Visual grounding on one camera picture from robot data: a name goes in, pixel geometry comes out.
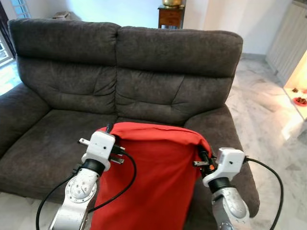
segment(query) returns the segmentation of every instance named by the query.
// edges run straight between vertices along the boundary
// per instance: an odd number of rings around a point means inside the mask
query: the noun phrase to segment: red bowl
[[[293,101],[294,101],[295,104],[297,104],[297,105],[299,105],[299,106],[303,106],[303,107],[307,106],[307,104],[302,104],[302,103],[298,102],[297,99],[298,99],[298,97],[296,97],[296,98],[293,99]]]

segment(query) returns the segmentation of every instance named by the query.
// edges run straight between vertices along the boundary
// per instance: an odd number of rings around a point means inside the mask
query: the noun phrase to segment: window
[[[17,18],[31,18],[25,0],[11,0]]]

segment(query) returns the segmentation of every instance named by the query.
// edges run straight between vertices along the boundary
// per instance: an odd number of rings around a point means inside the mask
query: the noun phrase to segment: bowl
[[[307,106],[307,104],[302,104],[302,103],[298,102],[297,99],[298,99],[298,97],[296,97],[296,98],[293,99],[293,102],[294,102],[295,104],[297,104],[297,105],[299,105],[299,106],[303,106],[303,107]]]
[[[162,3],[166,7],[178,7],[181,5],[181,0],[163,0]]]

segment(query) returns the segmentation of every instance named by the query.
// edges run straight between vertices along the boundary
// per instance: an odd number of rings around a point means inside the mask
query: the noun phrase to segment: seat cushion
[[[89,139],[94,131],[115,122],[116,118],[115,115],[51,110],[0,160],[1,190],[38,199],[45,197],[81,161],[86,146],[77,141]],[[56,190],[51,200],[61,202],[63,189]]]

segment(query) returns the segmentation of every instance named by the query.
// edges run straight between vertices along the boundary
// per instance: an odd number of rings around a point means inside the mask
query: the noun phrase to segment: sofa armrest
[[[242,150],[232,116],[226,105],[191,117],[184,127],[202,134],[211,145],[213,152],[217,152],[220,147]],[[260,201],[248,163],[242,166],[241,172],[234,177],[231,183],[237,187],[246,202],[250,216],[255,216],[259,210]],[[210,190],[205,188],[201,181],[198,181],[195,185],[188,218],[199,216],[200,219],[203,219],[204,215],[212,213],[211,197]]]
[[[49,105],[23,83],[0,96],[0,158],[49,111]]]

